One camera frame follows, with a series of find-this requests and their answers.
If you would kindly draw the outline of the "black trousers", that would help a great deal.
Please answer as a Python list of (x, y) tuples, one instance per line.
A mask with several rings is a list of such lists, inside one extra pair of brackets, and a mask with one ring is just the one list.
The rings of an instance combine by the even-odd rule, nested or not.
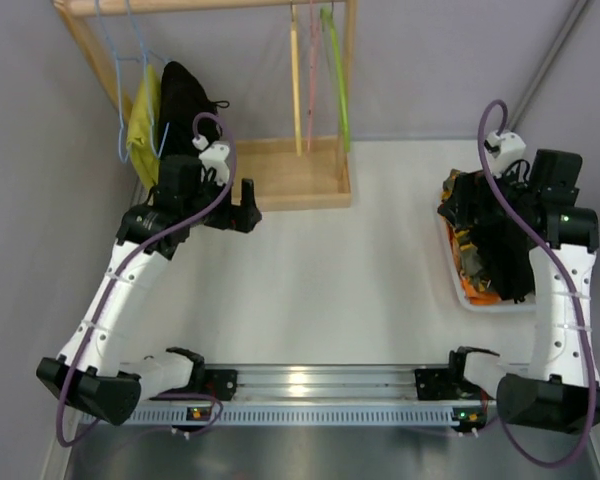
[[(453, 220), (452, 189), (455, 178), (462, 172), (453, 169), (443, 182), (450, 196), (438, 207), (437, 213), (448, 214)], [(470, 229), (471, 239), (478, 248), (491, 285), (503, 300), (519, 302), (534, 289), (533, 274), (528, 258), (530, 240), (510, 218), (503, 230)]]

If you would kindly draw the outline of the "cream yellow hanger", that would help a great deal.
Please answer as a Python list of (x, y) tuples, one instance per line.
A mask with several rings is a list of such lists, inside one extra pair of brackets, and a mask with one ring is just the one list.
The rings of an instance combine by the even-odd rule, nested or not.
[(293, 102), (293, 124), (296, 155), (302, 155), (302, 119), (300, 111), (300, 72), (299, 72), (299, 43), (298, 43), (298, 21), (297, 8), (290, 1), (290, 54), (291, 54), (291, 79), (292, 79), (292, 102)]

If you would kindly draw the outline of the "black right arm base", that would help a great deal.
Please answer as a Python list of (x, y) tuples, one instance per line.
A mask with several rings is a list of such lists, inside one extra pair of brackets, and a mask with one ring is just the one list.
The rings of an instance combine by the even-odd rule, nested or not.
[(448, 368), (420, 368), (414, 371), (417, 398), (420, 401), (494, 400), (471, 382), (456, 378)]

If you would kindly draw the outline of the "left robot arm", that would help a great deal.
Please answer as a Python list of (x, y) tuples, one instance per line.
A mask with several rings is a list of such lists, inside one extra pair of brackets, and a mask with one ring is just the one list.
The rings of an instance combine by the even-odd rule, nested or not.
[(136, 363), (125, 363), (122, 356), (143, 302), (191, 228), (249, 233), (261, 220), (252, 180), (243, 180), (241, 200), (232, 203), (235, 175), (232, 153), (217, 159), (207, 152), (171, 155), (161, 162), (150, 200), (123, 216), (87, 313), (59, 354), (42, 358), (36, 369), (61, 408), (121, 425), (146, 399), (171, 390), (202, 392), (205, 362), (200, 354), (170, 347)]

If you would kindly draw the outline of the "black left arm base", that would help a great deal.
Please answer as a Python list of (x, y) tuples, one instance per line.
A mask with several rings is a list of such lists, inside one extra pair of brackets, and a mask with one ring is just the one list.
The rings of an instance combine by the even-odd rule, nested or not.
[(238, 385), (238, 371), (235, 369), (206, 368), (195, 383), (197, 393), (213, 396), (220, 401), (231, 401)]

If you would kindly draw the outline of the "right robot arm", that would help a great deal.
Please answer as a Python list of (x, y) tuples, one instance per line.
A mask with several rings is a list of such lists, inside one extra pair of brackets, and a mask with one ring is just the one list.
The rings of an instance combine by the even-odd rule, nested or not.
[(496, 179), (501, 194), (536, 236), (502, 208), (480, 171), (455, 171), (438, 208), (454, 236), (462, 273), (501, 299), (535, 298), (533, 349), (524, 373), (499, 354), (460, 347), (449, 355), (455, 376), (483, 389), (506, 423), (566, 434), (583, 431), (587, 412), (600, 423), (600, 379), (589, 371), (590, 281), (599, 247), (595, 211), (577, 206), (583, 159), (540, 149), (532, 163), (514, 161)]

